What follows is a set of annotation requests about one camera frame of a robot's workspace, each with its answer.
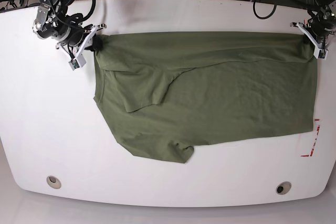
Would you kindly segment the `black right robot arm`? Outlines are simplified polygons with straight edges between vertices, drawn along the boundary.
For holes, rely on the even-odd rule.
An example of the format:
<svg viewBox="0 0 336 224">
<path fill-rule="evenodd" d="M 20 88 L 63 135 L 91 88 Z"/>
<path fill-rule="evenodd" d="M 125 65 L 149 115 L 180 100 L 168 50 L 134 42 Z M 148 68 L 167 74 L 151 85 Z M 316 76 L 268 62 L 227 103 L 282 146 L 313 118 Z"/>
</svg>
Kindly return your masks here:
<svg viewBox="0 0 336 224">
<path fill-rule="evenodd" d="M 39 1 L 33 32 L 40 39 L 56 40 L 56 49 L 67 55 L 73 69 L 83 67 L 86 64 L 83 52 L 85 50 L 95 52 L 102 48 L 102 41 L 97 32 L 107 27 L 105 24 L 89 24 L 83 27 L 83 23 L 92 16 L 97 0 L 92 0 L 90 11 L 86 15 L 67 14 L 68 7 L 75 0 Z"/>
</svg>

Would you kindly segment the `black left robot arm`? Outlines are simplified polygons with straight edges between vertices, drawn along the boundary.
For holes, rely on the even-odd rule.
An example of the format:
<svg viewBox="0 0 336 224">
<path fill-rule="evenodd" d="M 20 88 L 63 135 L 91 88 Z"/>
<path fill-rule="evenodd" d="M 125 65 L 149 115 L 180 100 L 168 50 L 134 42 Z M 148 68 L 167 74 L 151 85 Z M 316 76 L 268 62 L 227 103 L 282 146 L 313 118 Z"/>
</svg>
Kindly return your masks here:
<svg viewBox="0 0 336 224">
<path fill-rule="evenodd" d="M 291 0 L 307 10 L 310 18 L 303 23 L 291 23 L 297 27 L 314 45 L 314 56 L 326 58 L 329 46 L 335 39 L 335 0 L 313 0 L 308 4 Z"/>
</svg>

